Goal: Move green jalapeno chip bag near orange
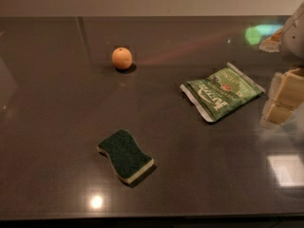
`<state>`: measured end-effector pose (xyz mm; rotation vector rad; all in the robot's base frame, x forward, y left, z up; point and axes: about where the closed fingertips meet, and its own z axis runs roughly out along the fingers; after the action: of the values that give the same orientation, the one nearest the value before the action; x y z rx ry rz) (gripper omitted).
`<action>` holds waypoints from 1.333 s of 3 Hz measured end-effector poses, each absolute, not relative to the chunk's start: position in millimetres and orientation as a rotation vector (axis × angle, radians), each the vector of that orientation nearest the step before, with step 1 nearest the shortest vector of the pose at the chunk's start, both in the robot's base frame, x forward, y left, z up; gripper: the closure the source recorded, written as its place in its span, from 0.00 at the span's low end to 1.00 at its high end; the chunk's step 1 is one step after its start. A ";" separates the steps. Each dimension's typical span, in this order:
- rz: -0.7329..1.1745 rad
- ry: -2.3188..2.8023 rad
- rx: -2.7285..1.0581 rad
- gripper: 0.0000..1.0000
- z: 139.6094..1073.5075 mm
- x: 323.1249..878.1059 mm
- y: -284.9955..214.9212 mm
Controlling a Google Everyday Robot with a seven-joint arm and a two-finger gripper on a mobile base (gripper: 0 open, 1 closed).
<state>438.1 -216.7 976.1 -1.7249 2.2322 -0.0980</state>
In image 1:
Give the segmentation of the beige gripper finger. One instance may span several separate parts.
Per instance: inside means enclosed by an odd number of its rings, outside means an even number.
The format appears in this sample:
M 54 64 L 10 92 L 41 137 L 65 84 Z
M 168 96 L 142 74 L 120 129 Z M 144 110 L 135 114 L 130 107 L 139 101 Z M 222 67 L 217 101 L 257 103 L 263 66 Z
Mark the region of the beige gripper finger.
M 293 113 L 292 109 L 268 100 L 262 110 L 260 124 L 268 129 L 275 128 L 287 122 Z

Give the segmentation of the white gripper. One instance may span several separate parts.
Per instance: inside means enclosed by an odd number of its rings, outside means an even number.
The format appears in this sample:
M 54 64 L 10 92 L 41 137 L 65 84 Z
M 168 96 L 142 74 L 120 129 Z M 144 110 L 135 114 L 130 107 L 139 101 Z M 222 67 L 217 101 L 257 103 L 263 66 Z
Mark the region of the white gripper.
M 304 59 L 304 2 L 283 27 L 280 55 L 283 59 Z M 304 68 L 288 70 L 284 74 L 276 73 L 269 97 L 276 105 L 298 108 L 304 102 Z

